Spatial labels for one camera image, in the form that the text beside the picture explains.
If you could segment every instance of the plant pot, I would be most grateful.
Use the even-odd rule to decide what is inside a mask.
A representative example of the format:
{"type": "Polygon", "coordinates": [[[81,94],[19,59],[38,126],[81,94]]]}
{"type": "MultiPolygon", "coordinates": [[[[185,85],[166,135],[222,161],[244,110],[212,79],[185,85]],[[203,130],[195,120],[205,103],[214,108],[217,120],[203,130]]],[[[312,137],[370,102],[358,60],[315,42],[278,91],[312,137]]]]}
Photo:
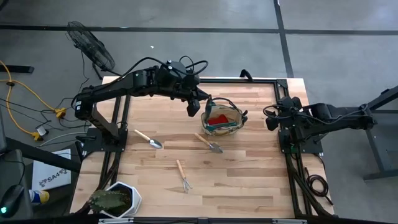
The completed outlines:
{"type": "Polygon", "coordinates": [[[111,218],[122,218],[122,217],[128,217],[131,215],[134,215],[137,213],[138,208],[141,204],[141,195],[139,195],[137,189],[135,187],[131,187],[130,185],[127,185],[125,183],[122,183],[120,181],[117,181],[114,183],[112,186],[108,187],[106,189],[107,191],[113,191],[113,190],[118,190],[121,191],[122,193],[129,194],[130,195],[130,207],[128,208],[123,208],[123,210],[117,210],[117,211],[101,211],[100,213],[105,214],[111,218]]]}

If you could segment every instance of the red object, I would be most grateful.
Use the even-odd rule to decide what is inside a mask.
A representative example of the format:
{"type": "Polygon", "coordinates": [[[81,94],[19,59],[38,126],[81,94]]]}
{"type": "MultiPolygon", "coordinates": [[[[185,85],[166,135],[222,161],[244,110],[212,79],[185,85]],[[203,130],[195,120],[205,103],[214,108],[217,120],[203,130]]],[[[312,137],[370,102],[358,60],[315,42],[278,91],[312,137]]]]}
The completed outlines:
{"type": "Polygon", "coordinates": [[[207,121],[210,125],[214,124],[224,124],[228,123],[228,119],[226,118],[225,115],[221,114],[218,116],[218,118],[211,118],[207,121]]]}

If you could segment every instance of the concrete floor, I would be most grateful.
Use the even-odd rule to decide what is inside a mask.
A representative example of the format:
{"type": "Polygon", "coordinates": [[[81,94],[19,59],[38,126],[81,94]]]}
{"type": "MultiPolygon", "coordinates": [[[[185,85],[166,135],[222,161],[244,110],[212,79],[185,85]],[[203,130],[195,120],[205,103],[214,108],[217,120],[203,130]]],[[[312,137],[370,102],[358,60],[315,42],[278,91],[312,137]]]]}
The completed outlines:
{"type": "MultiPolygon", "coordinates": [[[[280,6],[286,29],[398,29],[396,1],[280,0],[280,6]]],[[[86,26],[278,28],[272,0],[13,0],[0,12],[0,24],[64,26],[71,20],[86,26]]],[[[235,77],[245,68],[254,77],[286,77],[279,34],[95,32],[95,35],[115,59],[117,72],[127,70],[142,57],[167,60],[187,54],[194,60],[210,62],[204,76],[235,77]]],[[[287,43],[294,75],[304,78],[311,103],[360,105],[386,88],[398,85],[396,35],[288,35],[287,43]]],[[[63,97],[74,96],[85,80],[80,52],[63,31],[1,30],[0,60],[34,66],[34,74],[13,77],[37,91],[50,105],[58,104],[63,97]]],[[[87,85],[99,84],[88,59],[85,68],[86,76],[90,77],[87,85]]],[[[0,89],[2,98],[6,93],[6,87],[0,89]]],[[[20,86],[13,89],[11,101],[45,109],[20,86]]],[[[40,114],[15,109],[42,119],[40,114]]],[[[38,125],[14,114],[29,130],[38,125]]],[[[4,108],[3,117],[7,136],[37,144],[12,124],[4,108]]],[[[67,117],[72,119],[73,113],[70,111],[67,117]]],[[[63,133],[52,130],[49,137],[63,133]]],[[[336,214],[398,222],[398,178],[362,180],[363,175],[377,171],[364,131],[338,131],[329,134],[322,143],[336,214]]]]}

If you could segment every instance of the wooden table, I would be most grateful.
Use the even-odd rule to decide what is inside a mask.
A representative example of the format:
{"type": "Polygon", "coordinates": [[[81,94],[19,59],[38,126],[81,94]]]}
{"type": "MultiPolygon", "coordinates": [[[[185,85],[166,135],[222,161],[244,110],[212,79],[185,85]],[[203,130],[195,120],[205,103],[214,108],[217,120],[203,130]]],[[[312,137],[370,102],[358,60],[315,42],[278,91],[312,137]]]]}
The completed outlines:
{"type": "MultiPolygon", "coordinates": [[[[105,77],[104,83],[113,79],[105,77]]],[[[298,96],[307,105],[303,80],[287,81],[290,95],[298,96]]],[[[203,134],[200,123],[205,101],[201,102],[196,116],[190,118],[187,104],[180,100],[170,101],[164,96],[131,98],[127,120],[130,131],[118,180],[136,187],[141,194],[142,205],[136,216],[293,218],[285,157],[279,149],[277,131],[268,131],[262,113],[263,107],[275,103],[273,86],[202,83],[200,88],[213,97],[229,98],[238,108],[248,110],[249,119],[234,135],[209,137],[203,134]],[[152,148],[133,129],[160,141],[164,148],[152,148]],[[217,142],[224,153],[210,152],[194,133],[217,142]],[[177,159],[193,187],[188,194],[183,191],[177,159]]],[[[97,106],[110,121],[114,100],[97,106]]],[[[103,157],[103,152],[95,152],[83,161],[71,212],[81,208],[98,185],[103,157]]],[[[315,156],[304,154],[303,163],[311,174],[325,177],[323,166],[315,156]]],[[[301,191],[298,194],[303,210],[301,191]]],[[[333,213],[325,198],[318,201],[333,213]]]]}

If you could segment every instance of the succulent plant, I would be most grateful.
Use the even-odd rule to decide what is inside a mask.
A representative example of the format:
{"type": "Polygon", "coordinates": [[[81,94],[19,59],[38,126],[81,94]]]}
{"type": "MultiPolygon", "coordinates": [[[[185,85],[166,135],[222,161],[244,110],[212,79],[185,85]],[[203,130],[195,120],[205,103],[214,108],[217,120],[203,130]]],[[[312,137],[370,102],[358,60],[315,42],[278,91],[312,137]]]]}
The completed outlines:
{"type": "Polygon", "coordinates": [[[109,211],[126,205],[128,195],[119,191],[97,190],[88,200],[88,204],[94,212],[109,211]]]}

